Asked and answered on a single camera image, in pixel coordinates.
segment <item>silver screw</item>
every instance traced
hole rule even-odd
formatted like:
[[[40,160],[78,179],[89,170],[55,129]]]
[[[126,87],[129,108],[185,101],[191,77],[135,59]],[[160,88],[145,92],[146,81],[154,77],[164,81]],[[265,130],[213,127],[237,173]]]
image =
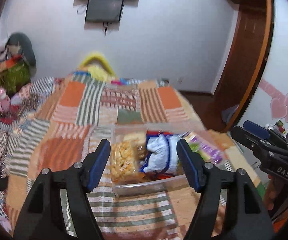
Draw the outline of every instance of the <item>silver screw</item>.
[[[76,168],[76,169],[79,169],[82,166],[83,166],[83,163],[81,163],[81,162],[74,163],[74,168]]]
[[[204,166],[206,169],[211,169],[214,167],[214,165],[212,163],[205,163]]]
[[[244,169],[238,169],[237,171],[238,171],[238,173],[240,175],[245,175],[246,174],[246,171]]]
[[[46,175],[46,174],[48,174],[49,171],[50,170],[48,168],[44,168],[41,173]]]

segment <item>bed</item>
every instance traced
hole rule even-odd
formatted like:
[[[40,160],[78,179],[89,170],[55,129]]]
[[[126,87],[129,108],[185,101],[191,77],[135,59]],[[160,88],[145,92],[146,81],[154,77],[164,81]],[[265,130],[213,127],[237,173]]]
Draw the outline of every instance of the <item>bed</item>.
[[[191,122],[196,130],[205,130],[189,102],[158,80],[129,80],[121,86],[76,72],[30,83],[11,103],[12,114],[0,118],[0,178],[9,176],[7,190],[0,191],[0,223],[10,234],[41,169],[59,171],[82,161],[102,138],[110,139],[112,126]],[[220,168],[246,169],[259,189],[258,176],[236,146],[224,150]],[[115,198],[108,163],[88,200],[105,239],[183,239],[199,195],[187,186]],[[65,191],[61,202],[67,232],[76,236]],[[219,212],[224,205],[223,193]]]

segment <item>electrical outlet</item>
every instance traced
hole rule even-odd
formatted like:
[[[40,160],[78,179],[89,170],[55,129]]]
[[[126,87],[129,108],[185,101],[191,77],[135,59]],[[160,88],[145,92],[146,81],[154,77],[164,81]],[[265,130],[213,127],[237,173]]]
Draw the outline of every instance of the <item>electrical outlet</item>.
[[[178,83],[178,84],[181,84],[181,83],[183,82],[183,79],[184,79],[183,77],[179,77],[179,78],[177,79],[177,83]]]

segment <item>wooden floor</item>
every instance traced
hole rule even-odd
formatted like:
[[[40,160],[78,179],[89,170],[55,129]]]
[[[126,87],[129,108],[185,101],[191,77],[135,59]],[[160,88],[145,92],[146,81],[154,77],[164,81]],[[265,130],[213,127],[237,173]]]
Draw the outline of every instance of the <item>wooden floor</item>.
[[[192,104],[207,129],[223,131],[226,125],[222,121],[220,110],[216,107],[216,102],[211,95],[184,92],[182,94]]]

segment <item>pink bunny toy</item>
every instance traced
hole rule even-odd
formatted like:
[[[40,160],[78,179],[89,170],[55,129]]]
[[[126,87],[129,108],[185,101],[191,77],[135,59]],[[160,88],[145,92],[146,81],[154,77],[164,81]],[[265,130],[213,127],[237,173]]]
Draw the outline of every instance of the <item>pink bunny toy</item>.
[[[10,109],[11,100],[6,94],[5,89],[0,87],[0,112],[1,114],[7,113]]]

